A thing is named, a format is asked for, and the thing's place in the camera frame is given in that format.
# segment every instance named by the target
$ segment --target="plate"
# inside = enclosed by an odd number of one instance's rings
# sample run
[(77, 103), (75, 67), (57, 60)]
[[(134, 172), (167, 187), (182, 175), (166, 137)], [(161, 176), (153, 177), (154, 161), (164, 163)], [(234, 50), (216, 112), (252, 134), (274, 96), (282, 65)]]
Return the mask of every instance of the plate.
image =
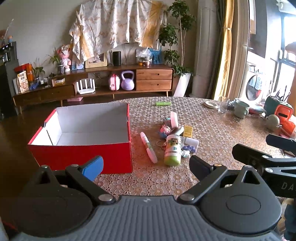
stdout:
[(215, 102), (212, 102), (212, 101), (206, 101), (206, 102), (204, 103), (204, 105), (205, 105), (206, 107), (211, 108), (211, 109), (217, 109), (217, 108), (218, 108), (218, 105), (217, 105)]

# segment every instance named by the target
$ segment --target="table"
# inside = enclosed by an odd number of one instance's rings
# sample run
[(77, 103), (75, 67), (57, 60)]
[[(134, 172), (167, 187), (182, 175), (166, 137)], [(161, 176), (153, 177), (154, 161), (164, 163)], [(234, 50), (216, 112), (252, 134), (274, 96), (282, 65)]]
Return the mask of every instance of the table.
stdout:
[[(156, 102), (171, 101), (171, 106), (155, 106)], [(241, 169), (242, 163), (233, 159), (231, 150), (241, 143), (273, 157), (282, 157), (279, 149), (268, 146), (269, 134), (264, 120), (256, 117), (237, 118), (227, 111), (221, 117), (215, 109), (203, 105), (205, 99), (184, 97), (146, 97), (119, 100), (130, 104), (130, 128), (134, 171), (128, 174), (99, 175), (95, 183), (115, 195), (174, 195), (177, 197), (198, 180), (189, 170), (189, 158), (182, 158), (177, 167), (163, 163), (164, 150), (156, 145), (162, 125), (161, 115), (178, 115), (179, 124), (193, 127), (193, 138), (200, 141), (196, 155), (213, 165), (221, 163), (228, 169)], [(153, 164), (144, 148), (140, 132), (149, 139), (158, 163)]]

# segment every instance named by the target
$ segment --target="pink marker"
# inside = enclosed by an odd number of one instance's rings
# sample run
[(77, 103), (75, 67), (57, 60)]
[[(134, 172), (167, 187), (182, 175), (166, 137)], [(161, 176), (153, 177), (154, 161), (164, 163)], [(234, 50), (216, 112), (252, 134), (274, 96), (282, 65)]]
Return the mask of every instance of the pink marker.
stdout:
[(141, 132), (140, 136), (141, 136), (142, 142), (143, 142), (143, 144), (144, 144), (144, 146), (146, 148), (146, 151), (148, 153), (148, 156), (149, 156), (150, 160), (153, 163), (157, 163), (157, 156), (155, 155), (155, 152), (153, 151), (152, 146), (151, 146), (150, 142), (148, 141), (145, 133)]

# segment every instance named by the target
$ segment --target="glass door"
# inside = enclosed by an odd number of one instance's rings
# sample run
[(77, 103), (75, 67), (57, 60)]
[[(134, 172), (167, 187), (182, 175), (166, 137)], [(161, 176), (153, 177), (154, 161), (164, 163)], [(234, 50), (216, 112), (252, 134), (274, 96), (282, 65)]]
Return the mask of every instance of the glass door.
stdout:
[(274, 63), (273, 79), (270, 85), (270, 92), (275, 93), (280, 91), (279, 96), (283, 96), (286, 89), (285, 97), (288, 95), (294, 78), (296, 56), (293, 53), (288, 53), (285, 47), (296, 41), (296, 16), (292, 14), (281, 14), (282, 38), (281, 50), (279, 51), (278, 59), (271, 59)]

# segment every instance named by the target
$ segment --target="yellow curtain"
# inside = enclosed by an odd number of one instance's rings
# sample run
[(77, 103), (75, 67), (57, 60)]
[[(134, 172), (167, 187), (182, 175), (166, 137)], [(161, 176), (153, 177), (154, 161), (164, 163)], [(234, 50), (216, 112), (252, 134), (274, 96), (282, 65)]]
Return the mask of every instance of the yellow curtain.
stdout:
[[(285, 49), (287, 52), (290, 52), (296, 55), (296, 42), (288, 44)], [(289, 95), (287, 102), (293, 107), (294, 109), (293, 115), (296, 116), (296, 72), (294, 74), (294, 79), (293, 79), (290, 91), (291, 91), (291, 94)]]
[(222, 29), (222, 54), (219, 67), (217, 84), (213, 93), (213, 99), (218, 100), (220, 96), (225, 96), (227, 91), (230, 59), (231, 59), (231, 43), (232, 43), (232, 21), (234, 14), (234, 0), (225, 0), (225, 19)]

